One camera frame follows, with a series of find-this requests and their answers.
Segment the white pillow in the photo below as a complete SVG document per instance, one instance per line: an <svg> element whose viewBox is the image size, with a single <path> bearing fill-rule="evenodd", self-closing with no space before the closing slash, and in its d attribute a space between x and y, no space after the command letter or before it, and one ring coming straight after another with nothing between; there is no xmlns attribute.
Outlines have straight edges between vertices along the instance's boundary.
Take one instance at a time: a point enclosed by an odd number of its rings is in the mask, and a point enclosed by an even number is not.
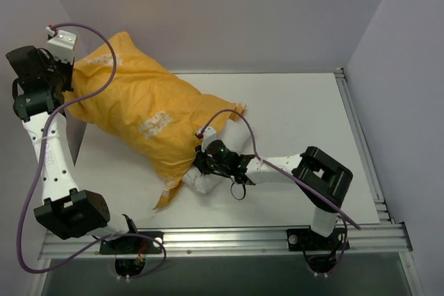
<svg viewBox="0 0 444 296"><path fill-rule="evenodd" d="M246 169L254 156L240 153L249 139L248 128L239 121L227 120L220 133L207 127L203 143L195 149L195 160L182 178L183 184L201 195L211 193L225 179L241 186L252 185Z"/></svg>

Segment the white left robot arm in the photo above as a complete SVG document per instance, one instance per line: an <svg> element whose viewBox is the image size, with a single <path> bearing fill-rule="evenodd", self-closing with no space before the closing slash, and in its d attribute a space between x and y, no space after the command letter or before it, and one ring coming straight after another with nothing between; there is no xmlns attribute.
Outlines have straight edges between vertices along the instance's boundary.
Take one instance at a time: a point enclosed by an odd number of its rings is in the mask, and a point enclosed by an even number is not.
<svg viewBox="0 0 444 296"><path fill-rule="evenodd" d="M71 176L74 167L67 141L64 112L56 112L71 89L73 63L57 61L46 49L23 46L6 54L17 74L12 83L13 110L27 131L36 155L44 148L42 205L35 208L39 224L66 240L84 235L117 234L115 246L124 254L139 248L134 222L125 214L113 216L104 197L82 190Z"/></svg>

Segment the yellow pillowcase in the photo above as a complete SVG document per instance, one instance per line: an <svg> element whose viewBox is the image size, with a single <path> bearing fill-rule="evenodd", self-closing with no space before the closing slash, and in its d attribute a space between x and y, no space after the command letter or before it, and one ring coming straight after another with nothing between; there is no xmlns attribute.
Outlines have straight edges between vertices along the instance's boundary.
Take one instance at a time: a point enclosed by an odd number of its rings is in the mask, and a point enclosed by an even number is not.
<svg viewBox="0 0 444 296"><path fill-rule="evenodd" d="M72 86L65 93L66 101L75 101L68 108L72 116L147 157L164 181L156 209L168 207L181 190L200 144L196 132L209 123L221 133L245 111L243 104L203 94L167 71L127 32L77 61Z"/></svg>

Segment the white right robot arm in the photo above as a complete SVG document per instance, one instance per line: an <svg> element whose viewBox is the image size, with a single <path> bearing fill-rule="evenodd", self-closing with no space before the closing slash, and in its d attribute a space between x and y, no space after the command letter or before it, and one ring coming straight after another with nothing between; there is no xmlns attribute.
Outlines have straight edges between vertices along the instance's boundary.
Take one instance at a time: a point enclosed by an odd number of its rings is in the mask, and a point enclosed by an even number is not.
<svg viewBox="0 0 444 296"><path fill-rule="evenodd" d="M315 206L308 241L324 249L333 241L337 218L356 229L360 226L342 209L353 173L320 148L284 157L239 154L217 139L206 147L196 147L194 166L205 175L228 178L242 188L258 184L294 183Z"/></svg>

